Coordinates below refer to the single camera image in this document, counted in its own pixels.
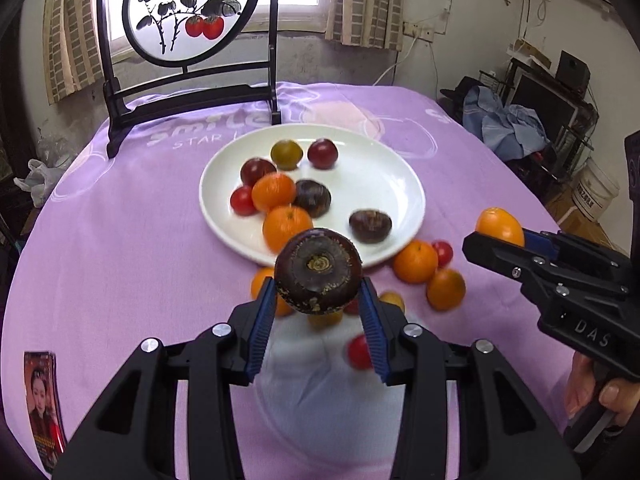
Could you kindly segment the yellow orange fruit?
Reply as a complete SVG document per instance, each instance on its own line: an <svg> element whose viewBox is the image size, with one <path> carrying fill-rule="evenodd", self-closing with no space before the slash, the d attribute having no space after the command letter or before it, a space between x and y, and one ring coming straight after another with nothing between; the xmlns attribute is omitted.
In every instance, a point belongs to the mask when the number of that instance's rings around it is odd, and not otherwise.
<svg viewBox="0 0 640 480"><path fill-rule="evenodd" d="M475 231L515 246L525 246L521 223L502 208L490 207L483 210L477 218Z"/></svg>

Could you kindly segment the dark water chestnut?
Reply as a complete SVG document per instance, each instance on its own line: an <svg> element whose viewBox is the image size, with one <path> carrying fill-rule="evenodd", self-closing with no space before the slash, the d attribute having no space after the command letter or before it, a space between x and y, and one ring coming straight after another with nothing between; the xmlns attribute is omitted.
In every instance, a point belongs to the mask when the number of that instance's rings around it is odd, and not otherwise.
<svg viewBox="0 0 640 480"><path fill-rule="evenodd" d="M341 311L359 292L362 262L354 244L329 229L292 237L277 256L276 289L294 310L306 315Z"/></svg>

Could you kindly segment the dark purple plum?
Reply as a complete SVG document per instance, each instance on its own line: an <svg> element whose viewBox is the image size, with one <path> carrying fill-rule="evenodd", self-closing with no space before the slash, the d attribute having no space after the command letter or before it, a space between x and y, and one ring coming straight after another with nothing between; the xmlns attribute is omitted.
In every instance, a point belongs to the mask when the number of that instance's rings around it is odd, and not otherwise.
<svg viewBox="0 0 640 480"><path fill-rule="evenodd" d="M338 149L330 139L318 139L308 148L307 158L314 168L328 170L337 162Z"/></svg>

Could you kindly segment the white bucket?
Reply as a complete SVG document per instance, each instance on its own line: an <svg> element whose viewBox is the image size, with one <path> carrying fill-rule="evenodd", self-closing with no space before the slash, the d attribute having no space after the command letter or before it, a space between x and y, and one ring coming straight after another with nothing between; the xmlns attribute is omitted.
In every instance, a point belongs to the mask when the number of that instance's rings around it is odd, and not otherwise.
<svg viewBox="0 0 640 480"><path fill-rule="evenodd" d="M612 201L620 194L617 180L588 157L577 171L572 200L578 210L592 222L598 222Z"/></svg>

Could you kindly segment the orange kumquat fruit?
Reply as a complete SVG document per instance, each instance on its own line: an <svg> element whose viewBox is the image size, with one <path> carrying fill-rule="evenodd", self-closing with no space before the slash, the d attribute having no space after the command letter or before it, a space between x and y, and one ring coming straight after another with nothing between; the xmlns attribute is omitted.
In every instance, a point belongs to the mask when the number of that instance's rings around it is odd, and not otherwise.
<svg viewBox="0 0 640 480"><path fill-rule="evenodd" d="M465 280L454 269L439 269L426 285L426 300L438 312L455 309L462 304L466 294Z"/></svg>

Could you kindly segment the red cherry tomato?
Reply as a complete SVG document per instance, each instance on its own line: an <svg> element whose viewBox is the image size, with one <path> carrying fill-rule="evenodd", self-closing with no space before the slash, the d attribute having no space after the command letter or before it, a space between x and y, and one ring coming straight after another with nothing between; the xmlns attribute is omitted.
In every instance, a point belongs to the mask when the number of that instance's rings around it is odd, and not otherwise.
<svg viewBox="0 0 640 480"><path fill-rule="evenodd" d="M454 258L454 250L446 240L435 240L432 247L436 252L439 269L448 266L452 258Z"/></svg>

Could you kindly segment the large orange mandarin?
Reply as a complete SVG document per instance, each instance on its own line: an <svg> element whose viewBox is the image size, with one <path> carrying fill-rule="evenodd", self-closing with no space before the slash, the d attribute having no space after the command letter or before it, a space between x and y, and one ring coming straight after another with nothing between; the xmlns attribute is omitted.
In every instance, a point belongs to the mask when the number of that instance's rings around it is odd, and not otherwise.
<svg viewBox="0 0 640 480"><path fill-rule="evenodd" d="M396 278L407 284L427 283L438 269L438 255L431 244L412 240L398 252L392 264Z"/></svg>

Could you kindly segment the purple tablecloth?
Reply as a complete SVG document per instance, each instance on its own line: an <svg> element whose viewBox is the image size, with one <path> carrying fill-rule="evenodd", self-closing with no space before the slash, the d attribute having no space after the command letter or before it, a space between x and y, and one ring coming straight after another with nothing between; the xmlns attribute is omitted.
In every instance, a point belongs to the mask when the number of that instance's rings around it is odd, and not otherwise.
<svg viewBox="0 0 640 480"><path fill-rule="evenodd" d="M422 240L459 247L480 213L500 207L522 226L553 231L539 200L434 101L399 87L278 87L286 122L315 122L383 142L412 166L426 196ZM26 455L24 355L55 355L61 420L72 434L137 344L198 336L250 298L254 263L224 246L198 204L216 151L268 125L262 104L185 114L137 128L105 154L99 128L44 206L17 263L4 316L4 416ZM297 314L273 326L253 385L232 392L244 471L251 479L385 479L402 392L353 370L350 316L316 332Z"/></svg>

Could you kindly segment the orange mandarin left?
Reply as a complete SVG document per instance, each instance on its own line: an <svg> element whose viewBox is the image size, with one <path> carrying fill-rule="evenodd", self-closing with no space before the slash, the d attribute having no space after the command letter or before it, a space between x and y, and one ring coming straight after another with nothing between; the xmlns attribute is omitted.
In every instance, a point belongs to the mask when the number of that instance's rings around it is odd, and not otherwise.
<svg viewBox="0 0 640 480"><path fill-rule="evenodd" d="M259 297L264 281L267 278L272 278L273 274L273 268L262 268L256 272L254 278L252 279L252 282L250 283L250 294L252 295L253 299L257 299ZM290 307L280 295L277 295L276 317L285 318L292 313L293 308Z"/></svg>

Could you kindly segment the smooth orange fruit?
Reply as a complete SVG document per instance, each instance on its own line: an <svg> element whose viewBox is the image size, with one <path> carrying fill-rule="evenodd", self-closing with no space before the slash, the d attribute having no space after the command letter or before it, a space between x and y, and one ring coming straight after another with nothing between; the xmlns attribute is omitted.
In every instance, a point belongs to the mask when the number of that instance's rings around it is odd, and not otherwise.
<svg viewBox="0 0 640 480"><path fill-rule="evenodd" d="M267 247L278 254L291 238L313 227L306 210L296 206L279 206L266 214L262 222L262 236Z"/></svg>

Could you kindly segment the white plastic bag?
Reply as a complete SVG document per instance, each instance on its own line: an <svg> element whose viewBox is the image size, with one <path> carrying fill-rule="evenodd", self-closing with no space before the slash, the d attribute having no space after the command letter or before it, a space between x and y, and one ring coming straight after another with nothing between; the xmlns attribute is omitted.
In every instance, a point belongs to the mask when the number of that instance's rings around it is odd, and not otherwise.
<svg viewBox="0 0 640 480"><path fill-rule="evenodd" d="M49 167L38 159L29 159L27 166L27 176L15 177L13 182L21 191L29 194L35 208L41 209L62 178L65 168Z"/></svg>

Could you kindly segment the window curtain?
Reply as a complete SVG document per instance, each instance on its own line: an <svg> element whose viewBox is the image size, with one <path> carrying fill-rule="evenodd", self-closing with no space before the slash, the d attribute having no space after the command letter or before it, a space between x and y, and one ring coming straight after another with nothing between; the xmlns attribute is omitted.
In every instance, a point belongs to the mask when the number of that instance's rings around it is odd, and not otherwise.
<svg viewBox="0 0 640 480"><path fill-rule="evenodd" d="M399 51L404 0L330 0L326 40L343 46Z"/></svg>
<svg viewBox="0 0 640 480"><path fill-rule="evenodd" d="M44 0L42 50L50 104L99 81L103 73L96 0Z"/></svg>

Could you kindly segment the left window curtain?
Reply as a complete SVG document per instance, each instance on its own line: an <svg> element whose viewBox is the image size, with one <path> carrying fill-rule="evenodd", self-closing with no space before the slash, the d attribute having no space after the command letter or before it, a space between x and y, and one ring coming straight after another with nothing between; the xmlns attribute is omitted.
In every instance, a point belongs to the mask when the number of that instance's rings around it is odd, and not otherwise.
<svg viewBox="0 0 640 480"><path fill-rule="evenodd" d="M44 0L42 50L50 104L99 81L103 73L96 0Z"/></svg>

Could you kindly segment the round painted screen stand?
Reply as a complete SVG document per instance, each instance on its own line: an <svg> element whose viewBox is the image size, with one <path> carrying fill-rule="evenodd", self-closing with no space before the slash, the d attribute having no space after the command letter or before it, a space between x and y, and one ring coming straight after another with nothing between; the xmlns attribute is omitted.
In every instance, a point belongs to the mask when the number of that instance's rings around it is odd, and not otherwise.
<svg viewBox="0 0 640 480"><path fill-rule="evenodd" d="M108 158L116 157L134 127L206 108L264 102L271 122L280 124L276 85L279 0L269 0L266 58L215 66L207 63L244 32L257 5L258 0L122 0L122 29L134 53L144 62L171 71L167 76L123 87L114 72L107 0L96 0L103 96L108 114ZM266 82L257 86L232 84L186 90L142 104L126 102L130 96L170 84L250 70L266 72Z"/></svg>

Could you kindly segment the wall power socket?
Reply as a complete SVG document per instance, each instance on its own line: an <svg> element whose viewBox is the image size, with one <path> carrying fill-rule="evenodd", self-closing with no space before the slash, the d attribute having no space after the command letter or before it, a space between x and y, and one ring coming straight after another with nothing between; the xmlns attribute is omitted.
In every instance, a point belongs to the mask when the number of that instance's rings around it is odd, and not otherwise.
<svg viewBox="0 0 640 480"><path fill-rule="evenodd" d="M402 23L402 33L416 40L428 42L431 44L434 41L435 29L430 24L425 23L413 23L404 21Z"/></svg>

